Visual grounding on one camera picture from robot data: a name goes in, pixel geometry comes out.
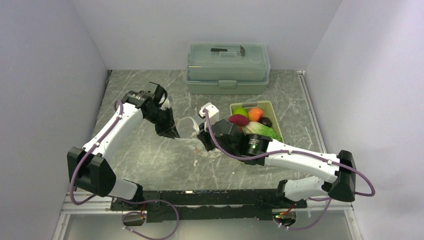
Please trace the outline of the clear dotted zip bag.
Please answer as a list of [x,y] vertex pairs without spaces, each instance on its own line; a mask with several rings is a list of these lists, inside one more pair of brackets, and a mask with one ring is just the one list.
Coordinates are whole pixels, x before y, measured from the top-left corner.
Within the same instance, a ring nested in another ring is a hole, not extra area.
[[207,158],[215,158],[221,155],[219,150],[215,148],[214,150],[206,151],[202,142],[197,139],[197,134],[199,134],[200,131],[203,129],[201,127],[201,124],[205,124],[205,130],[208,129],[208,126],[211,126],[209,122],[208,112],[205,109],[205,119],[199,116],[200,108],[196,108],[195,114],[192,116],[185,116],[182,118],[177,118],[175,120],[176,129],[180,135],[180,138],[178,138],[177,140],[181,142],[184,147],[187,147],[189,150],[192,150],[196,155]]

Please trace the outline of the green cabbage leaf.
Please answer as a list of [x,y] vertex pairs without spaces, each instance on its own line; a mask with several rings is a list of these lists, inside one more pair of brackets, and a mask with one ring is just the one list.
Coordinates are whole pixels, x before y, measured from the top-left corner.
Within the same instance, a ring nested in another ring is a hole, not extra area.
[[242,130],[246,134],[258,134],[283,142],[283,138],[278,135],[271,127],[268,127],[256,121],[249,122],[246,126],[242,127]]

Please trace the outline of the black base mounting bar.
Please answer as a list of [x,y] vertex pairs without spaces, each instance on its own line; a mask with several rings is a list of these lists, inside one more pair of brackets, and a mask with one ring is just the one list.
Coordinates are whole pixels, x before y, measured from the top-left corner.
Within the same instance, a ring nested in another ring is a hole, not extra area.
[[271,220],[284,209],[305,209],[306,200],[291,201],[276,189],[145,190],[146,204],[135,207],[113,200],[115,212],[145,210],[148,223],[180,220],[256,219]]

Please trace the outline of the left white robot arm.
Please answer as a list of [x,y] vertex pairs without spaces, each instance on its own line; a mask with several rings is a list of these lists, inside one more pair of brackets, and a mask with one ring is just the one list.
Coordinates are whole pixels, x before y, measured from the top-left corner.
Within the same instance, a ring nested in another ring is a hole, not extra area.
[[123,200],[131,210],[144,203],[143,187],[140,184],[116,176],[109,160],[126,139],[131,130],[143,121],[154,124],[160,137],[180,137],[170,107],[167,91],[159,84],[149,82],[145,90],[129,91],[113,104],[115,113],[100,132],[83,147],[72,147],[67,153],[69,173],[69,196],[73,204],[77,201],[76,189],[90,192],[89,199],[114,197]]

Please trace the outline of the orange peach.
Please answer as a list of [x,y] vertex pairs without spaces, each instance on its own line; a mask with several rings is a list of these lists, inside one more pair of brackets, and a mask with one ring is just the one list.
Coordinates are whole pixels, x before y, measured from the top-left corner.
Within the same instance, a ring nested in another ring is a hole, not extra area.
[[250,122],[258,122],[264,116],[264,111],[258,107],[253,107],[247,114]]

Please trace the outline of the aluminium rail frame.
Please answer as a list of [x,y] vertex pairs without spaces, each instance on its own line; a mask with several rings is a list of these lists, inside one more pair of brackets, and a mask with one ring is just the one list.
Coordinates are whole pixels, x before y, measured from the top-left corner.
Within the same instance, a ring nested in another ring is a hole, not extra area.
[[258,215],[248,217],[241,204],[190,205],[201,219],[186,219],[182,210],[171,213],[171,220],[146,222],[129,230],[121,223],[123,211],[111,210],[112,199],[94,197],[86,200],[85,192],[74,205],[66,197],[53,238],[55,240],[143,240],[145,237],[169,240],[361,240],[363,238],[351,204],[333,200],[306,202],[305,208],[288,212],[295,223],[285,230]]

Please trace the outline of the pale green perforated basket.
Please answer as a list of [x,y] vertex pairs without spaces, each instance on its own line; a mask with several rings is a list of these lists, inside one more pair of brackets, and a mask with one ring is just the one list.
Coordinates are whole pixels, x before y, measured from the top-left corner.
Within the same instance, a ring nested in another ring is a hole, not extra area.
[[273,105],[270,101],[260,100],[260,101],[252,101],[252,102],[232,103],[229,105],[229,109],[232,113],[237,108],[243,108],[246,111],[249,111],[253,108],[261,109],[264,112],[263,116],[270,119],[270,122],[272,123],[272,126],[270,128],[273,129],[278,140],[280,142],[284,142],[283,135],[281,133],[281,129],[280,129]]

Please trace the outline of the green apple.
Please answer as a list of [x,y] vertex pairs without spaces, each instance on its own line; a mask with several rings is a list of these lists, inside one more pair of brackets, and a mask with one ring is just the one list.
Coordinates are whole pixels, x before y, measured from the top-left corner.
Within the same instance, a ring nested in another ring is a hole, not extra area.
[[244,117],[246,117],[246,118],[248,118],[248,117],[249,117],[249,115],[248,115],[248,111],[247,111],[246,109],[242,108],[242,107],[237,107],[237,108],[235,108],[235,109],[232,111],[232,115],[233,115],[233,116],[234,116],[234,115],[242,115],[242,116],[244,116]]

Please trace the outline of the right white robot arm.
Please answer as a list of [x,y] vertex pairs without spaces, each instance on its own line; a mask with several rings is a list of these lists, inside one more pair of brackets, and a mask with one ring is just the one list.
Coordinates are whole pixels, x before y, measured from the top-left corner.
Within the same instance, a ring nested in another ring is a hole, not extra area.
[[201,128],[198,137],[207,150],[218,149],[247,165],[283,167],[309,174],[300,180],[280,181],[275,200],[282,208],[323,195],[348,203],[356,198],[356,165],[347,150],[338,154],[305,150],[265,135],[243,133],[225,119],[213,125],[205,122]]

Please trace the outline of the dark brown fruit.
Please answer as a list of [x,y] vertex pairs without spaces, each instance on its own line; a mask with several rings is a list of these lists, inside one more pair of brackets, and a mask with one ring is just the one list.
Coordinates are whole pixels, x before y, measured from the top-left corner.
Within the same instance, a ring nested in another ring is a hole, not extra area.
[[258,122],[268,128],[273,126],[273,122],[268,117],[262,117]]

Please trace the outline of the green plastic toolbox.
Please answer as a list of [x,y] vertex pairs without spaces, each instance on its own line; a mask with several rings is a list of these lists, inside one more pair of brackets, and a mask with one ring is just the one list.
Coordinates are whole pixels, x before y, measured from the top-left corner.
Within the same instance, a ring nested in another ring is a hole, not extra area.
[[197,95],[260,95],[269,83],[263,43],[196,42],[187,57],[186,84]]

